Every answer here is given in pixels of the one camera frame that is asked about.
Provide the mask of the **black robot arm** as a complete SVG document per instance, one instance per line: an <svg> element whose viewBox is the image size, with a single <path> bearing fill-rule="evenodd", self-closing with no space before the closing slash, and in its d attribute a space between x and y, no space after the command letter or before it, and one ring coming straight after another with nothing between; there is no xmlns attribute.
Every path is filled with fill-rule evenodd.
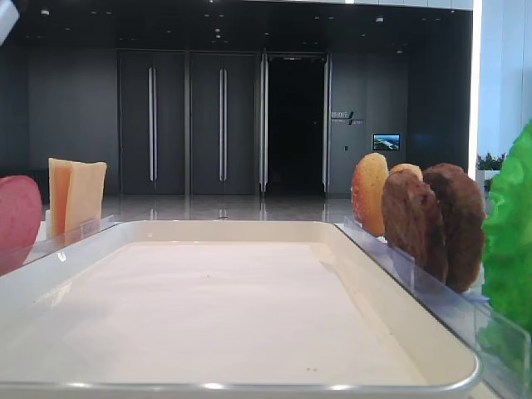
<svg viewBox="0 0 532 399"><path fill-rule="evenodd" d="M12 0L0 0L0 45L7 40L19 17L20 13Z"/></svg>

